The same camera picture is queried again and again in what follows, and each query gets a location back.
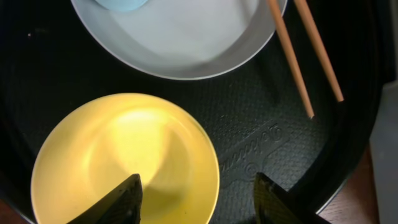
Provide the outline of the yellow bowl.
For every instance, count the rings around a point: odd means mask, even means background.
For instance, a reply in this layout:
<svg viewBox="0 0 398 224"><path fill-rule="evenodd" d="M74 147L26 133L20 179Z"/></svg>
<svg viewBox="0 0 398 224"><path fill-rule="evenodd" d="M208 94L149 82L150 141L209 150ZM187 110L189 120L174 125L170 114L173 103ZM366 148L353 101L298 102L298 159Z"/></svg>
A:
<svg viewBox="0 0 398 224"><path fill-rule="evenodd" d="M211 140L185 110L141 93L95 99L56 125L32 172L35 219L68 223L134 174L142 223L211 220L220 188Z"/></svg>

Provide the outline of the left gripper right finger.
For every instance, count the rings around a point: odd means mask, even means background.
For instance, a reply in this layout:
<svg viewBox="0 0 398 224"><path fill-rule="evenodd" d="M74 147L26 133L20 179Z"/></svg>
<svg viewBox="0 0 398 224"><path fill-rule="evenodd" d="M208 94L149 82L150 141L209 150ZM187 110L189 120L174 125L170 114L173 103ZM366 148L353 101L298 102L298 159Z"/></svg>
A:
<svg viewBox="0 0 398 224"><path fill-rule="evenodd" d="M262 172L255 176L253 197L258 224L330 224L299 205L288 192Z"/></svg>

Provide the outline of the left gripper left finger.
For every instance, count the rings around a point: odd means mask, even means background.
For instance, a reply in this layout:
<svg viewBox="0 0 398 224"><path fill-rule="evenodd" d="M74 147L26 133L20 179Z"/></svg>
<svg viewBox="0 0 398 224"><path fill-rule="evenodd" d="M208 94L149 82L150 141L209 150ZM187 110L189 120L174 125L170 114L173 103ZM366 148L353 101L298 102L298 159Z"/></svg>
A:
<svg viewBox="0 0 398 224"><path fill-rule="evenodd" d="M69 224L140 224L143 189L133 174Z"/></svg>

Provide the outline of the wooden chopstick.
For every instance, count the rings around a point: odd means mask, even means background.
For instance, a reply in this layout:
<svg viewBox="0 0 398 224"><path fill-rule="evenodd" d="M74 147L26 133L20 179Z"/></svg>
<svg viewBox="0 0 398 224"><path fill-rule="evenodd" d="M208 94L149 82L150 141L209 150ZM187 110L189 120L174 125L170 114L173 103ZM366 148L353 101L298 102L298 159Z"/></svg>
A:
<svg viewBox="0 0 398 224"><path fill-rule="evenodd" d="M282 48L284 50L287 62L289 64L289 67L291 69L295 84L297 86L298 92L300 94L300 97L302 99L305 111L307 112L307 115L310 119L312 119L315 116L315 113L312 108L312 104L310 102L310 98L302 77L302 73L300 71L299 63L297 61L294 49L292 47L292 43L290 41L289 34L287 32L287 28L285 26L285 22L282 18L281 11L279 9L279 4L277 0L267 0L267 4L269 6L269 9L271 11L274 23L275 23L275 28L277 31L277 35L279 37L280 43L282 45Z"/></svg>
<svg viewBox="0 0 398 224"><path fill-rule="evenodd" d="M326 48L323 44L322 38L310 12L310 8L306 2L306 0L294 0L295 6L300 14L302 22L305 26L307 34L311 40L315 53L321 63L321 66L324 69L325 75L328 79L328 82L333 90L336 100L338 102L344 101L344 97L338 83L338 80L335 75L335 71L330 62L329 56L327 54Z"/></svg>

